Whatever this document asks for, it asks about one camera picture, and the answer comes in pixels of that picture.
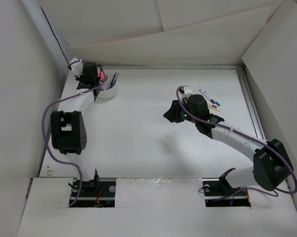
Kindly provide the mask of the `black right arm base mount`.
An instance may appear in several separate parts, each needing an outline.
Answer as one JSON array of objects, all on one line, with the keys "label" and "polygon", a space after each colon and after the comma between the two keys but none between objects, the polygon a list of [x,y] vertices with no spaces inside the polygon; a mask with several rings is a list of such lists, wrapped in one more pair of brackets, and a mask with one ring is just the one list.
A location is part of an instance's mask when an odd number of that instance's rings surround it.
[{"label": "black right arm base mount", "polygon": [[226,176],[235,168],[224,172],[218,178],[203,178],[199,193],[204,195],[206,207],[251,207],[249,194],[245,187],[233,188]]}]

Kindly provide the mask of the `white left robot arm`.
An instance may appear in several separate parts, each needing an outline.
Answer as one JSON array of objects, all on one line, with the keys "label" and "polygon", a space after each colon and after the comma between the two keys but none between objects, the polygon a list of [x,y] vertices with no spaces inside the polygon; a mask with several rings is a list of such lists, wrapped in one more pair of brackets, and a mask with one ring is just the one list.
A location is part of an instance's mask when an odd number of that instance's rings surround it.
[{"label": "white left robot arm", "polygon": [[83,119],[84,113],[95,102],[106,78],[101,65],[74,58],[69,66],[77,81],[77,92],[73,96],[57,101],[57,104],[68,102],[61,110],[50,114],[51,144],[61,155],[67,157],[62,161],[47,149],[50,157],[57,163],[74,167],[78,172],[78,184],[73,184],[75,190],[82,189],[88,195],[94,196],[100,191],[97,170],[82,157],[82,151],[87,145],[87,132]]}]

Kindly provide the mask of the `pink capped glue bottle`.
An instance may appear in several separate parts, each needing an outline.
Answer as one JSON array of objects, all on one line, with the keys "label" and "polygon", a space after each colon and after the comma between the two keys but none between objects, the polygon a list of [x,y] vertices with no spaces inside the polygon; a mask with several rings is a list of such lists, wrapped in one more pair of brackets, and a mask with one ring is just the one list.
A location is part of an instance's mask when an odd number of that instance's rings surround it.
[{"label": "pink capped glue bottle", "polygon": [[99,76],[99,81],[106,81],[106,79],[107,79],[107,76],[106,76],[106,74],[103,71],[101,71],[98,74],[98,76]]}]

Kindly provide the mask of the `white purple felt pen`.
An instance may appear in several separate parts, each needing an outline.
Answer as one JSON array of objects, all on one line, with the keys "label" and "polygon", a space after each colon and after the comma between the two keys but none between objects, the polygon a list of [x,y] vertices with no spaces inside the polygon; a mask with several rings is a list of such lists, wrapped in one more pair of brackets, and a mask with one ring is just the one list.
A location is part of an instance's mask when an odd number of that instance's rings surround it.
[{"label": "white purple felt pen", "polygon": [[202,91],[200,89],[199,92],[203,94],[212,104],[216,106],[220,106],[220,104],[216,100],[214,100],[206,91]]}]

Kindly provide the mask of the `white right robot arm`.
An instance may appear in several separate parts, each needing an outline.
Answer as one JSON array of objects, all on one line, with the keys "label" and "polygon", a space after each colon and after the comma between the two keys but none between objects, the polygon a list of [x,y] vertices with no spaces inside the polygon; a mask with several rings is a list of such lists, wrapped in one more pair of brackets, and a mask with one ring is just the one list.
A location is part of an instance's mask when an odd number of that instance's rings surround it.
[{"label": "white right robot arm", "polygon": [[220,176],[218,188],[223,194],[231,194],[236,188],[246,186],[275,191],[289,176],[294,176],[294,168],[281,141],[259,140],[230,126],[222,117],[209,111],[200,94],[177,98],[164,113],[164,118],[172,123],[189,121],[203,135],[228,145],[252,162],[249,167],[233,167]]}]

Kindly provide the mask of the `yellow red felt pen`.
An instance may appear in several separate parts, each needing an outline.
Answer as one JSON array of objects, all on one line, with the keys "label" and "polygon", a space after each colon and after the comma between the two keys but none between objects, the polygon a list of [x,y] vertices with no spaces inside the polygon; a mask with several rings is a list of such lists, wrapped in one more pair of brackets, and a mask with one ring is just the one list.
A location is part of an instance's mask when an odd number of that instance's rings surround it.
[{"label": "yellow red felt pen", "polygon": [[217,111],[217,112],[220,112],[220,109],[216,106],[216,105],[213,105],[213,104],[208,104],[208,108],[209,109],[212,109],[214,111]]}]

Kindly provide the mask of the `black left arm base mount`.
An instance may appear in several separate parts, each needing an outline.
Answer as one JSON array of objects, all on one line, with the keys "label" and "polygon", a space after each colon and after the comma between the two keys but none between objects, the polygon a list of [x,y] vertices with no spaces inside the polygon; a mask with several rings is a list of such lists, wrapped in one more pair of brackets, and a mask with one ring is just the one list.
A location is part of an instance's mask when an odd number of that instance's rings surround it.
[{"label": "black left arm base mount", "polygon": [[79,194],[79,180],[69,183],[71,187],[69,207],[115,207],[116,181],[116,178],[100,178],[96,170],[92,180],[82,182]]}]

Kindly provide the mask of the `blue ballpoint pen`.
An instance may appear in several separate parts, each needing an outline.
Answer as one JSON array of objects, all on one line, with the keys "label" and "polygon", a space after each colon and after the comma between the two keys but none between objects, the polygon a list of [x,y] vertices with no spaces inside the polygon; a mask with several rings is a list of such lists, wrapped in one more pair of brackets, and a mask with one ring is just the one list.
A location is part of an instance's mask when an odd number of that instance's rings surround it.
[{"label": "blue ballpoint pen", "polygon": [[115,85],[118,77],[119,77],[119,73],[114,73],[114,76],[113,76],[112,81],[111,81],[111,84],[110,84],[110,88],[113,88],[114,87],[114,85]]}]

